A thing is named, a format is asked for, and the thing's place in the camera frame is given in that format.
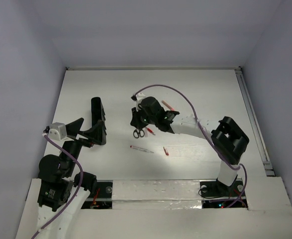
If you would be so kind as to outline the black handled scissors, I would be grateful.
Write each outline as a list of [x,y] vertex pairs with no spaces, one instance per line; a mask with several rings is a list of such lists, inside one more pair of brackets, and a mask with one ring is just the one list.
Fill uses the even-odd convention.
[[145,131],[143,129],[135,129],[133,131],[134,138],[143,138],[145,136]]

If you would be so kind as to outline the clear red gel pen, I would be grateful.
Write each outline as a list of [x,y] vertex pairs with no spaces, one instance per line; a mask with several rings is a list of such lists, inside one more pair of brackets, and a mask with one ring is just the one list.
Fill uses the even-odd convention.
[[147,127],[146,129],[150,134],[155,135],[155,133],[150,128]]

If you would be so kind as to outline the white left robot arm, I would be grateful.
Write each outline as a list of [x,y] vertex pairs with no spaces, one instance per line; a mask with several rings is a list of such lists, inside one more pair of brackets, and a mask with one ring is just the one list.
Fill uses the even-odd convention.
[[37,204],[38,222],[34,239],[67,239],[84,201],[98,193],[97,177],[85,172],[79,163],[83,147],[105,145],[105,118],[94,117],[92,127],[82,131],[79,118],[69,124],[52,123],[42,136],[59,151],[39,162],[41,180]]

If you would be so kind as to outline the white pen red cap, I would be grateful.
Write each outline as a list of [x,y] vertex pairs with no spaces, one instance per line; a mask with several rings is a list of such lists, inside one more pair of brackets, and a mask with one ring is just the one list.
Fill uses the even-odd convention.
[[131,145],[130,148],[135,149],[135,150],[138,150],[138,151],[147,152],[147,153],[154,153],[153,151],[150,151],[148,149],[144,149],[144,148],[137,147],[137,146],[133,146],[133,145]]

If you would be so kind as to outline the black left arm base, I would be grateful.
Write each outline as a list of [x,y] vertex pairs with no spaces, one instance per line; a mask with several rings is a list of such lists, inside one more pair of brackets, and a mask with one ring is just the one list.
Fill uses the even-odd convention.
[[81,209],[112,209],[113,181],[98,181],[96,191],[84,201]]

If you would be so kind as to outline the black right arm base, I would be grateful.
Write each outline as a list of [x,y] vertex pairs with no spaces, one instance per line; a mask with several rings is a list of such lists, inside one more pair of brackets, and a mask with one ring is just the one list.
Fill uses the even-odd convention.
[[248,208],[243,182],[237,180],[230,187],[217,181],[201,181],[198,194],[203,209]]

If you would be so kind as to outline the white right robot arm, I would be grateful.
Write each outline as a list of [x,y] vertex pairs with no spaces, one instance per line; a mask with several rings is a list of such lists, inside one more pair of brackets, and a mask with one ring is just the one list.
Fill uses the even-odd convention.
[[229,194],[237,179],[237,171],[242,154],[249,144],[249,137],[230,117],[219,121],[185,116],[177,111],[166,111],[154,97],[142,93],[131,97],[136,103],[132,108],[130,125],[144,129],[154,125],[162,132],[185,134],[207,140],[221,159],[220,172],[216,180],[216,191],[220,195]]

